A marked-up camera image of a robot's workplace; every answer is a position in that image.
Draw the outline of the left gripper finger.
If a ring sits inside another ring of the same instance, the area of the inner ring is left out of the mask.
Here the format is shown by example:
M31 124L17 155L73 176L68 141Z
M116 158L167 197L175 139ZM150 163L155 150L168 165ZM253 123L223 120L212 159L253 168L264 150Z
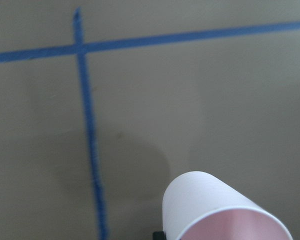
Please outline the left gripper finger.
M163 231L155 231L152 233L153 240L165 240L165 233Z

